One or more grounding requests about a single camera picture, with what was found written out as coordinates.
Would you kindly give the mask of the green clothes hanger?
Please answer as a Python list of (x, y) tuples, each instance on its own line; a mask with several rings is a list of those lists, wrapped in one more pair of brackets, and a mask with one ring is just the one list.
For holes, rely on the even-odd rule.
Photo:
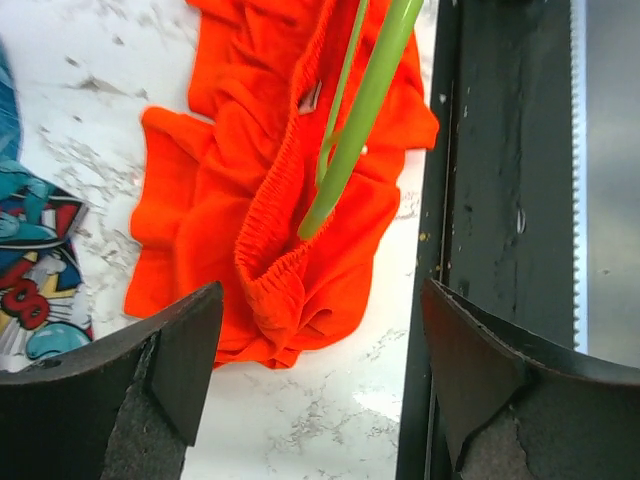
[(340, 200), (379, 114), (422, 5), (422, 0), (391, 2), (355, 100), (344, 126), (337, 130), (337, 116), (368, 7), (366, 1), (359, 3), (317, 159), (317, 193), (298, 228), (300, 239), (312, 238)]

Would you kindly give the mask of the blue leaf print shorts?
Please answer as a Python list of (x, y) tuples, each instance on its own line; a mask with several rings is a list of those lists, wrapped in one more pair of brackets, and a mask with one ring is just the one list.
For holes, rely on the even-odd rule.
[(14, 175), (23, 172), (19, 162), (22, 140), (14, 76), (4, 44), (1, 44), (1, 174)]

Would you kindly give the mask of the orange mesh shorts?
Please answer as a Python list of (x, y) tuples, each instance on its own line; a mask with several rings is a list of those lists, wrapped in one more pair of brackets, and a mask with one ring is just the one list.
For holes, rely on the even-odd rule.
[(130, 220), (140, 244), (126, 314), (218, 281), (217, 365), (293, 366), (356, 330), (407, 153), (434, 146), (410, 41), (354, 172), (311, 240), (298, 226), (349, 43), (354, 1), (200, 1), (188, 113), (142, 117), (147, 160)]

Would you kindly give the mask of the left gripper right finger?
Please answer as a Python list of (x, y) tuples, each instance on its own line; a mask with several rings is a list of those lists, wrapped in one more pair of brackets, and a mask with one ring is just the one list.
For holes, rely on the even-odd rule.
[(638, 369), (560, 346), (437, 281), (425, 284), (421, 303), (461, 478), (638, 478)]

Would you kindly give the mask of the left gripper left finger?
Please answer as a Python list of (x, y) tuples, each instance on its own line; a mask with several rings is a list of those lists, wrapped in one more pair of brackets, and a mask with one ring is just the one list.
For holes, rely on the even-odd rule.
[(4, 479), (178, 479), (216, 354), (210, 283), (77, 350), (1, 375)]

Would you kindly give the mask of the comic print shorts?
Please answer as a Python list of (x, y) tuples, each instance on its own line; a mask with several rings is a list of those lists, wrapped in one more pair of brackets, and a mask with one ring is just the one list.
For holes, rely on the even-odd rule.
[(14, 160), (1, 162), (1, 369), (93, 341), (72, 245), (84, 203)]

